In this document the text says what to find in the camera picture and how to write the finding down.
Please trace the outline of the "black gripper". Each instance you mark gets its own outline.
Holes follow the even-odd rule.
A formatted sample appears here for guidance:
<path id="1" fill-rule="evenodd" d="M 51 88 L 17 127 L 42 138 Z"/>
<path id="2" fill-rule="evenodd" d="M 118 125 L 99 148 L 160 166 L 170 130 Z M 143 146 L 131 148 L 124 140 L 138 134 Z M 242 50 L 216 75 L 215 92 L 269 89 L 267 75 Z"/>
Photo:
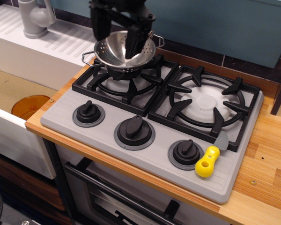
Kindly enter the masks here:
<path id="1" fill-rule="evenodd" d="M 89 6 L 97 41 L 110 35 L 111 23 L 115 22 L 127 28 L 125 58 L 141 53 L 156 19 L 144 0 L 91 0 Z"/>

